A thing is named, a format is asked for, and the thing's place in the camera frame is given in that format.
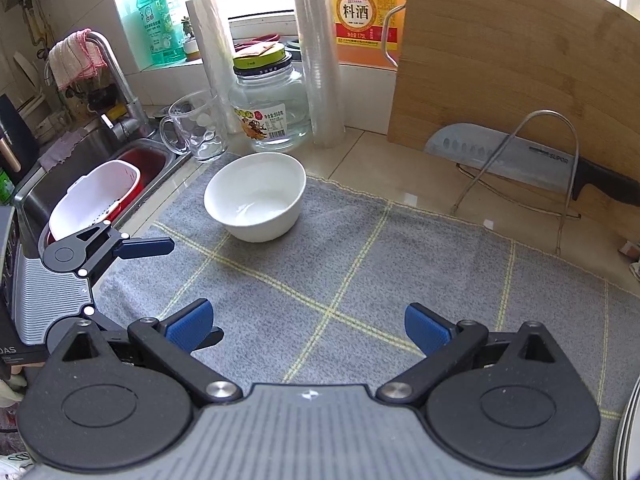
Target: red and white towel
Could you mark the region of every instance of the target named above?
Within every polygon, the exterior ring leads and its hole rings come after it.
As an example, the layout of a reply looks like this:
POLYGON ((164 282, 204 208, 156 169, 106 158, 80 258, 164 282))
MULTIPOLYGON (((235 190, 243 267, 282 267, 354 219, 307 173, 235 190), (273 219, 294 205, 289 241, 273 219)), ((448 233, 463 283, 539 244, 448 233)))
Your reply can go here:
POLYGON ((49 63, 60 90, 75 81, 96 77, 98 70, 107 66, 98 47, 86 41, 90 31, 86 28, 74 32, 51 49, 49 63))

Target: faucet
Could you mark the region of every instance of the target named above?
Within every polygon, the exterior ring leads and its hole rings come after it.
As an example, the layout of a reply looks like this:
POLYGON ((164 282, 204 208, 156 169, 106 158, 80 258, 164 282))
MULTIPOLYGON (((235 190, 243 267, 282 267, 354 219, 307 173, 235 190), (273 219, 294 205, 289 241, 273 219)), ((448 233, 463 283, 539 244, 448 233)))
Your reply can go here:
MULTIPOLYGON (((145 111, 142 109, 142 104, 140 104, 140 99, 134 95, 131 90, 131 86, 129 86, 129 82, 124 77, 124 72, 120 68, 118 60, 116 59, 115 54, 113 53, 113 49, 111 49, 111 45, 107 38, 105 38, 99 32, 89 31, 86 35, 86 40, 94 43, 100 49, 100 53, 107 63, 107 67, 115 80, 116 86, 118 88, 118 92, 120 93, 121 99, 124 101, 124 105, 127 108, 127 112, 129 113, 129 118, 121 121, 119 124, 114 126, 112 129, 116 136, 118 137, 127 137, 129 134, 134 131, 139 131, 140 136, 148 137, 153 132, 151 126, 149 125, 149 119, 146 116, 145 111)), ((49 60, 47 59, 44 66, 44 82, 47 85, 51 85, 54 83, 53 72, 51 70, 51 65, 49 60)))

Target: glass jar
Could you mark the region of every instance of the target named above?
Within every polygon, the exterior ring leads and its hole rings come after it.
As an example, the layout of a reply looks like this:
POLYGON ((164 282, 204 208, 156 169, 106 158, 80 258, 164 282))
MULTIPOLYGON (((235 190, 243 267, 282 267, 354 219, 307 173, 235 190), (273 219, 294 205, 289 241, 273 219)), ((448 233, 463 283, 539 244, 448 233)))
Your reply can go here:
POLYGON ((261 55, 234 58, 229 100, 256 152, 288 152, 312 136, 305 81, 282 44, 262 54, 265 65, 261 55))

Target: green jar lid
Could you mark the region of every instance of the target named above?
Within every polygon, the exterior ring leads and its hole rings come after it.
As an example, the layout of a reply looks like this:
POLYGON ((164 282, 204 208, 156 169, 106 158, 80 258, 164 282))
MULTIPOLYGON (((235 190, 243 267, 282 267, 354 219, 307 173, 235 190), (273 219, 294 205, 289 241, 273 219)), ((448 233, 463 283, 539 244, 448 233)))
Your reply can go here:
POLYGON ((236 52, 234 66, 241 69, 260 68, 283 60, 285 54, 282 43, 263 41, 236 52))

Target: silver screw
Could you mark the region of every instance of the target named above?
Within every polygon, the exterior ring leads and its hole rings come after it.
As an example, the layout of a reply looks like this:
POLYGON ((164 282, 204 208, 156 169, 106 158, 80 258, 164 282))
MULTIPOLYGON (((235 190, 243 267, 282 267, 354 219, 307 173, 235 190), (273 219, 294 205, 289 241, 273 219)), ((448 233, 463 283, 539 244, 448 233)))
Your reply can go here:
POLYGON ((235 395, 238 391, 238 387, 229 381, 215 381, 207 384, 205 391, 207 392, 207 395, 214 397, 215 399, 228 399, 235 395))
POLYGON ((380 393, 387 399, 406 399, 414 390, 407 383, 387 383, 380 388, 380 393))

